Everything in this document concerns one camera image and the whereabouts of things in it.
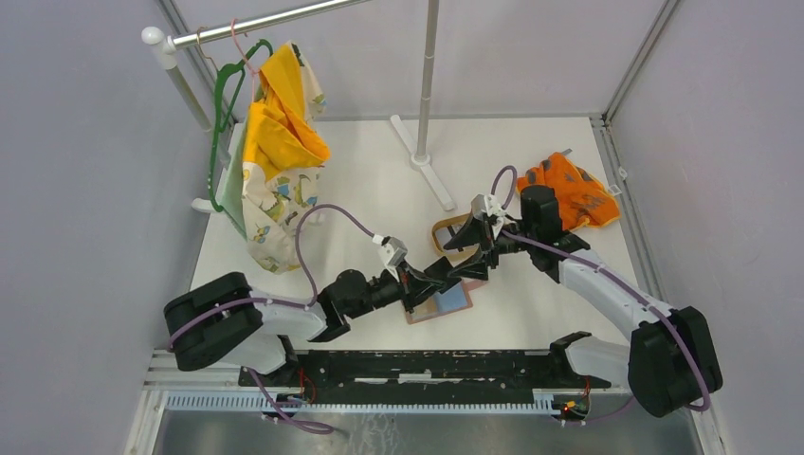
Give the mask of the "yellow striped card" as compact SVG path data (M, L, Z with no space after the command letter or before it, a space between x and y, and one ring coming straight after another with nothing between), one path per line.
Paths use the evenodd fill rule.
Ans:
M414 307L410 313L411 321L429 319L437 316L439 313L438 303L435 296L428 298L421 304Z

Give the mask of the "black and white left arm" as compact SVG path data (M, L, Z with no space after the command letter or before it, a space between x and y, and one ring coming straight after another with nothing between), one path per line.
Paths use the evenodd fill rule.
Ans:
M395 302L411 312L461 282L452 270L445 258L423 271L401 263L371 279L348 269L311 305L256 290L244 273L230 272L166 304L169 350L182 372L224 362L248 367L273 385L286 386L298 373L292 338L332 341L350 331L350 320Z

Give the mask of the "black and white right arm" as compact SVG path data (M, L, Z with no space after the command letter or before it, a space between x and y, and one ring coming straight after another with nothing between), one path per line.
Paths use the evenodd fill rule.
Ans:
M502 255L525 252L537 270L578 294L626 339L616 344L576 332L556 340L547 362L550 379L561 387L583 376L602 379L628 390L654 417L681 408L709 410L723 379L705 316L654 298L608 267L563 229L553 189L529 186L520 201L515 219L494 195L477 195L443 248L476 249L453 270L473 280L487 280Z

